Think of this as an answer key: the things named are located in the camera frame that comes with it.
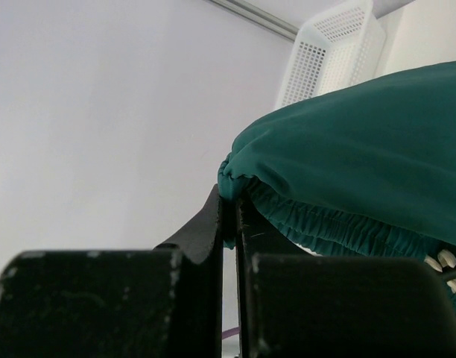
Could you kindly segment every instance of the perforated basket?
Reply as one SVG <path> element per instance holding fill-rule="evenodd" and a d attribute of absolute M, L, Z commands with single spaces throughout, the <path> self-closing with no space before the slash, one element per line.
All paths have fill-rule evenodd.
<path fill-rule="evenodd" d="M 372 0 L 346 1 L 301 27 L 276 108 L 373 77 L 385 32 L 372 7 Z"/>

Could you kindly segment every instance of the green fabric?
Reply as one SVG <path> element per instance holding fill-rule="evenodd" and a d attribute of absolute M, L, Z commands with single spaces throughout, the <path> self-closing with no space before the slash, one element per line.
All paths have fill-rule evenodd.
<path fill-rule="evenodd" d="M 218 185 L 228 200 L 247 190 L 284 235 L 322 255 L 456 253 L 456 62 L 268 114 L 236 138 Z"/>

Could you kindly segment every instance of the white surface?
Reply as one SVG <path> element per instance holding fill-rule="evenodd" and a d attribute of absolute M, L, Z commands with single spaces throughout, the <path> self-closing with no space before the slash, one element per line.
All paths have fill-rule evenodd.
<path fill-rule="evenodd" d="M 201 0 L 0 1 L 0 270 L 29 248 L 152 248 L 178 230 L 273 108 L 291 46 Z"/>
<path fill-rule="evenodd" d="M 346 1 L 301 27 L 276 108 L 373 78 L 385 33 L 372 8 L 372 0 Z"/>
<path fill-rule="evenodd" d="M 456 0 L 416 0 L 380 23 L 387 42 L 376 76 L 456 61 Z"/>
<path fill-rule="evenodd" d="M 344 0 L 246 0 L 268 13 L 301 27 L 316 13 L 325 11 Z M 373 0 L 374 15 L 380 17 L 413 0 Z"/>

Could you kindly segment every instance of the white plastic basket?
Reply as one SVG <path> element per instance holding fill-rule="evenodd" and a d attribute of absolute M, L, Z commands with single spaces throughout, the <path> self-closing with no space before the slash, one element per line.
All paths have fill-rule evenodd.
<path fill-rule="evenodd" d="M 346 1 L 305 23 L 294 42 L 276 108 L 374 76 L 385 32 L 372 0 Z"/>

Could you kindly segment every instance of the green cloth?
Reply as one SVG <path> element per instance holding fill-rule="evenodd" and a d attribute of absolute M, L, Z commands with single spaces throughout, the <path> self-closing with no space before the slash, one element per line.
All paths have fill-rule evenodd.
<path fill-rule="evenodd" d="M 235 139 L 218 185 L 322 255 L 456 255 L 456 62 L 268 114 Z"/>

